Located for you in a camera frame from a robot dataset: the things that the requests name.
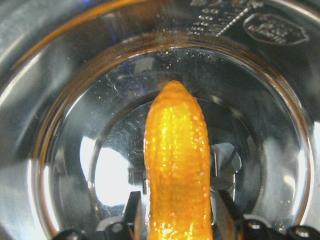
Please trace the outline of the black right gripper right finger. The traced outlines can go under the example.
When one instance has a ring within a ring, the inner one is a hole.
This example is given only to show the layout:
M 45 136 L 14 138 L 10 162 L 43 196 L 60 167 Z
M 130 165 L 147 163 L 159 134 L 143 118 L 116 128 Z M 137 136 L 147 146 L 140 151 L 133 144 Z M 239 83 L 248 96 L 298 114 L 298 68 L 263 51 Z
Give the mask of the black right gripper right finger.
M 215 197 L 215 222 L 223 240 L 244 239 L 244 217 L 226 190 Z

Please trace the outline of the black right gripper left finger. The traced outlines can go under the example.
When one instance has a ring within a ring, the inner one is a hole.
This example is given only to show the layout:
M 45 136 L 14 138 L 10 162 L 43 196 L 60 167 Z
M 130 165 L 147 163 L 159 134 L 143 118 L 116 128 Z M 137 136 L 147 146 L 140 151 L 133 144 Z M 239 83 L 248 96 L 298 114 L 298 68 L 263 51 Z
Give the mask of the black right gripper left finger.
M 142 233 L 142 199 L 140 191 L 132 191 L 129 194 L 123 221 L 130 229 L 131 239 L 139 240 Z

